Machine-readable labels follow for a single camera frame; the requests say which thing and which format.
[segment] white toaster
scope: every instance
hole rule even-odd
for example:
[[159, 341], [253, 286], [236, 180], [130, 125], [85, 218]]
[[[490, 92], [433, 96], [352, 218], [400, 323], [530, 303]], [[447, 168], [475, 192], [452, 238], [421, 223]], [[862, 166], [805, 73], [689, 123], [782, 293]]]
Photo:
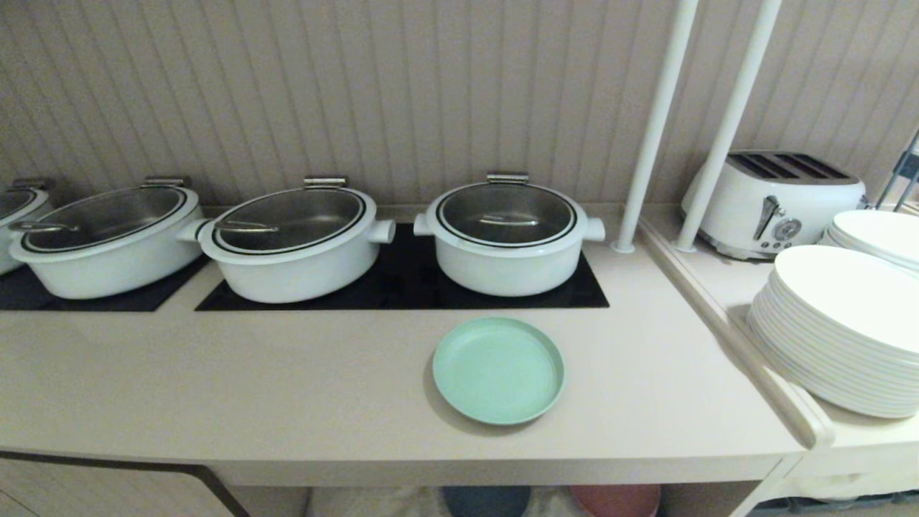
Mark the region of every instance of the white toaster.
[[[698, 176], [681, 203], [685, 215]], [[860, 179], [812, 156], [779, 151], [728, 154], [699, 235], [735, 259], [774, 259], [815, 244], [837, 213], [866, 206]]]

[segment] white pot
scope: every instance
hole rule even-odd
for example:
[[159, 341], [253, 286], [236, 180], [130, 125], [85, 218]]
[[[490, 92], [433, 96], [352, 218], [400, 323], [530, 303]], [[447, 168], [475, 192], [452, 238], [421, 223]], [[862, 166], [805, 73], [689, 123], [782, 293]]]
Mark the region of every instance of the white pot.
[[0, 192], [0, 196], [7, 197], [6, 208], [0, 213], [0, 275], [14, 270], [23, 263], [9, 254], [10, 239], [13, 238], [9, 225], [23, 219], [35, 219], [54, 209], [48, 201], [48, 192], [40, 189], [12, 189]]
[[337, 291], [370, 269], [380, 244], [395, 236], [395, 223], [375, 221], [376, 213], [376, 203], [357, 190], [283, 190], [229, 210], [204, 226], [199, 242], [243, 298], [300, 302]]
[[[471, 218], [462, 204], [477, 205]], [[414, 234], [436, 238], [437, 264], [451, 280], [494, 296], [558, 287], [574, 274], [582, 241], [606, 238], [603, 221], [588, 218], [572, 199], [508, 176], [441, 195], [415, 217]]]
[[[148, 210], [151, 198], [157, 198], [158, 206]], [[15, 225], [21, 232], [14, 232], [10, 254], [29, 264], [55, 296], [99, 298], [161, 280], [188, 265], [201, 255], [194, 231], [202, 224], [198, 194], [192, 190], [115, 190]], [[79, 229], [45, 233], [56, 225]]]

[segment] stainless steel lid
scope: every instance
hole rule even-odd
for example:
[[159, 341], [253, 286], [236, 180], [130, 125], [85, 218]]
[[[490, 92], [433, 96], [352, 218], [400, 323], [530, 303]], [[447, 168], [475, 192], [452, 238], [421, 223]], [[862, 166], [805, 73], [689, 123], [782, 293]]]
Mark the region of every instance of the stainless steel lid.
[[28, 232], [23, 247], [53, 253], [96, 246], [140, 232], [178, 211], [182, 190], [149, 187], [116, 190], [66, 205], [36, 223], [16, 224]]
[[364, 200], [350, 190], [284, 190], [223, 215], [214, 225], [214, 242], [234, 253], [287, 253], [340, 236], [366, 211]]
[[0, 219], [13, 212], [22, 210], [31, 203], [38, 194], [34, 190], [7, 190], [0, 192]]
[[531, 247], [560, 239], [576, 223], [571, 204], [525, 180], [472, 185], [448, 195], [438, 221], [452, 234], [495, 247]]

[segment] cabinet door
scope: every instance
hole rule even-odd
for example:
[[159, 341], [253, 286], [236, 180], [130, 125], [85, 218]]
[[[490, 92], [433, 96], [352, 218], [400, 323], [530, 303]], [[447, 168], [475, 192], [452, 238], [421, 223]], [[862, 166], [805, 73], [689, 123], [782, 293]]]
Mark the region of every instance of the cabinet door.
[[218, 497], [212, 489], [216, 477], [208, 479], [209, 486], [195, 475], [195, 469], [203, 467], [176, 468], [181, 470], [160, 465], [0, 457], [0, 492], [12, 503], [0, 499], [0, 510], [9, 506], [13, 509], [10, 514], [18, 516], [18, 505], [28, 517], [247, 517], [222, 486], [216, 490], [221, 495]]

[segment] induction cooktop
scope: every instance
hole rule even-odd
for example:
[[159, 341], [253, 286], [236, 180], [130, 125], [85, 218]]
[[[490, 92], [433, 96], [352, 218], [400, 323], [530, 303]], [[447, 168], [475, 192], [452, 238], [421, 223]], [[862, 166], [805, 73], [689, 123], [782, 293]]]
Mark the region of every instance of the induction cooktop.
[[74, 312], [152, 312], [210, 260], [202, 255], [185, 268], [122, 294], [92, 300], [66, 300], [48, 292], [28, 266], [0, 276], [0, 310]]
[[551, 291], [508, 298], [476, 293], [455, 283], [437, 266], [434, 239], [418, 237], [411, 224], [397, 224], [391, 244], [380, 246], [370, 270], [346, 287], [292, 304], [261, 304], [233, 292], [226, 281], [197, 311], [347, 310], [347, 309], [511, 309], [596, 308], [609, 302], [582, 254], [574, 275]]

